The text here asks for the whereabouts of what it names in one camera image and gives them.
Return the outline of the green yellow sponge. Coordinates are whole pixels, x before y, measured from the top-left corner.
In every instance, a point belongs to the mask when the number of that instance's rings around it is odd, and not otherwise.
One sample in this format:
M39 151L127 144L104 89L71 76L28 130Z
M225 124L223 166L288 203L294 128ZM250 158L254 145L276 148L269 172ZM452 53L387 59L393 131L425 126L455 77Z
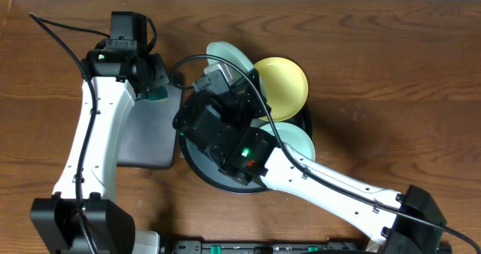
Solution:
M165 86L161 86L149 91L144 99L147 101L164 101L167 98L168 90Z

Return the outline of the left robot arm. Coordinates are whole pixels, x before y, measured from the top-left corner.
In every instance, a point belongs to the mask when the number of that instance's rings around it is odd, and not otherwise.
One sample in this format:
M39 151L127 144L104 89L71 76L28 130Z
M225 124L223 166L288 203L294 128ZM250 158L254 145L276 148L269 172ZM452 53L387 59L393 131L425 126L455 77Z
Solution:
M96 49L79 66L83 104L71 152L51 197L33 201L31 221L50 253L160 253L160 234L136 229L115 197L121 136L136 100L168 82L162 57Z

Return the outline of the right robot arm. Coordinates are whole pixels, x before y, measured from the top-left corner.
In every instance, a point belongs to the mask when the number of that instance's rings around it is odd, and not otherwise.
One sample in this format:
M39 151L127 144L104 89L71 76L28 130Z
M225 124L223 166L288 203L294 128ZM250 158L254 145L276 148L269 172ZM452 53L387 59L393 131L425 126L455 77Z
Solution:
M446 219L424 189L401 193L362 183L302 155L276 129L253 127L260 116L272 119L258 78L206 74L174 118L173 127L212 163L210 181L255 183L303 198L356 227L382 253L438 250Z

